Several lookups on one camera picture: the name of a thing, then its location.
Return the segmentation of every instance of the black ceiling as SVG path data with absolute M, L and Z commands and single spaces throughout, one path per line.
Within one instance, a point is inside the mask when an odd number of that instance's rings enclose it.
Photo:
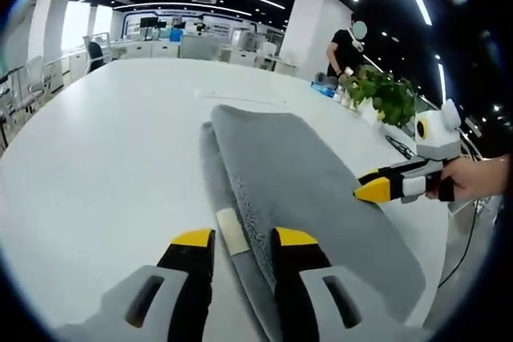
M 128 0 L 142 2 L 190 2 L 191 0 Z M 269 0 L 282 5 L 275 6 L 257 0 L 224 0 L 224 6 L 252 14 L 250 19 L 258 22 L 272 22 L 281 28 L 289 18 L 294 0 Z M 420 93 L 436 104 L 441 101 L 438 61 L 441 57 L 446 72 L 447 95 L 462 105 L 466 113 L 482 123 L 484 136 L 476 141 L 485 152 L 501 151 L 500 145 L 493 146 L 490 138 L 505 138 L 511 133 L 513 116 L 507 115 L 508 98 L 511 92 L 505 87 L 501 58 L 496 54 L 497 30 L 495 15 L 488 12 L 491 5 L 487 0 L 469 0 L 455 6 L 449 0 L 424 0 L 433 26 L 424 23 L 415 0 L 341 0 L 355 11 L 357 18 L 364 21 L 369 33 L 365 38 L 366 54 L 383 70 L 413 79 L 420 87 Z M 91 0 L 107 6 L 111 0 Z M 503 106 L 500 116 L 492 110 L 494 104 Z

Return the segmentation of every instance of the folded fabric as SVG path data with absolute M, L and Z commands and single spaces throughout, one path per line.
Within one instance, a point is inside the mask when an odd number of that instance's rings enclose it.
M 275 227 L 309 233 L 332 265 L 348 268 L 382 294 L 396 320 L 406 320 L 425 288 L 420 264 L 380 207 L 353 197 L 357 178 L 302 119 L 218 106 L 200 147 L 214 211 L 233 209 L 242 226 L 249 250 L 230 254 L 270 340 L 281 340 Z

